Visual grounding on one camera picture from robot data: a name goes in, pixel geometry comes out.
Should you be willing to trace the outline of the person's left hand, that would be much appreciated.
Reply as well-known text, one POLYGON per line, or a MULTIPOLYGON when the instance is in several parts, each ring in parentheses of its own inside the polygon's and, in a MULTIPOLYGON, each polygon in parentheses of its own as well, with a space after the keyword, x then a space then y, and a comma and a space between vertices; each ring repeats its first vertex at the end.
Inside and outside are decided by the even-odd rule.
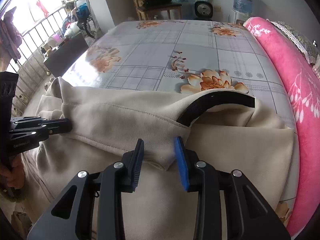
POLYGON ((7 201, 19 203, 25 199, 23 193, 25 170, 21 154, 13 157, 10 163, 11 168, 1 163, 1 197, 7 201))

